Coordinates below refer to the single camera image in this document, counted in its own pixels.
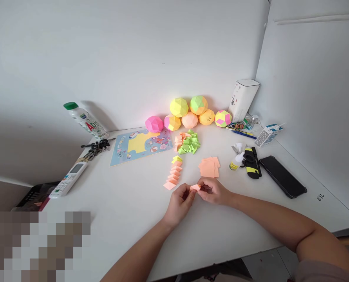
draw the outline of children's book cover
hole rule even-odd
[[[116,138],[110,166],[161,153],[172,148],[172,140],[165,127],[159,133],[152,133],[144,129],[121,134]]]

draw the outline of hand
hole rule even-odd
[[[221,185],[215,178],[201,177],[198,184],[201,186],[201,190],[198,191],[198,194],[207,202],[228,205],[232,198],[233,193]]]
[[[190,185],[180,185],[171,195],[168,209],[163,217],[163,222],[171,228],[175,228],[189,212],[196,190],[190,191]]]

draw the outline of clear bottle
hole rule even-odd
[[[91,116],[85,109],[79,108],[77,103],[69,102],[63,105],[66,110],[69,110],[70,116],[76,120],[81,127],[91,133],[96,139],[107,139],[109,134],[100,125],[100,123]]]
[[[251,130],[253,129],[254,125],[258,122],[259,116],[252,115],[251,118],[248,120],[248,123],[246,124],[246,129]]]
[[[242,161],[244,160],[244,154],[245,152],[242,152],[241,154],[233,158],[233,160],[229,164],[229,168],[231,170],[237,170],[242,165]]]

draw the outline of yellow origami ball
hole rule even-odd
[[[203,96],[195,96],[190,101],[190,110],[196,115],[204,113],[208,109],[208,102]]]
[[[189,106],[187,105],[187,102],[183,98],[175,98],[170,103],[170,112],[172,115],[180,118],[181,116],[184,116],[189,111]]]
[[[203,114],[199,115],[199,122],[203,125],[210,125],[215,120],[215,113],[211,109],[207,109]]]
[[[170,131],[175,131],[181,126],[181,120],[176,116],[169,114],[164,118],[164,126]]]
[[[226,127],[230,124],[230,113],[225,110],[220,110],[215,115],[215,123],[219,127]]]
[[[198,124],[198,116],[192,112],[188,112],[182,117],[182,124],[186,128],[193,128]]]

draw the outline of origami ball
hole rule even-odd
[[[163,130],[163,121],[157,116],[151,116],[146,120],[146,128],[149,132],[158,133]]]
[[[217,126],[226,127],[230,124],[230,113],[224,110],[220,110],[216,113],[215,123]]]
[[[208,109],[208,102],[203,96],[195,96],[190,101],[190,110],[196,115],[204,113]]]
[[[172,114],[167,115],[164,118],[164,126],[170,131],[175,131],[181,126],[181,120]]]
[[[182,124],[186,128],[193,128],[198,124],[198,117],[192,112],[188,112],[182,117]]]
[[[215,113],[211,109],[207,109],[199,116],[199,122],[203,125],[210,125],[215,120]]]
[[[189,106],[187,105],[187,102],[183,98],[175,98],[170,103],[170,112],[172,115],[180,118],[181,116],[184,116],[189,111]]]

